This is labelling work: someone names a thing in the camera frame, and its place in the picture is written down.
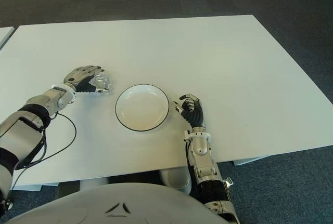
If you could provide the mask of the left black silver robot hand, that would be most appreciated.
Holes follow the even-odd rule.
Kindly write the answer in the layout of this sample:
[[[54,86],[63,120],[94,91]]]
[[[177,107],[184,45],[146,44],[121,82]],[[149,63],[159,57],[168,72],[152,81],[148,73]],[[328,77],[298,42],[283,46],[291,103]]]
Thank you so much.
[[[77,93],[108,93],[109,79],[104,71],[100,66],[78,67],[63,79],[63,83]]]

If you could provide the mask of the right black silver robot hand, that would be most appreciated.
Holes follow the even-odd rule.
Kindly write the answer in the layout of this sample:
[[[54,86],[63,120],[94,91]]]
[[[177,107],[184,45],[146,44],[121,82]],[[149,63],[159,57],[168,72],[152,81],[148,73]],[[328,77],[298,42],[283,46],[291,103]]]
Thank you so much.
[[[204,127],[204,114],[200,99],[193,94],[185,94],[179,97],[182,105],[174,101],[175,110],[185,119],[192,128]]]

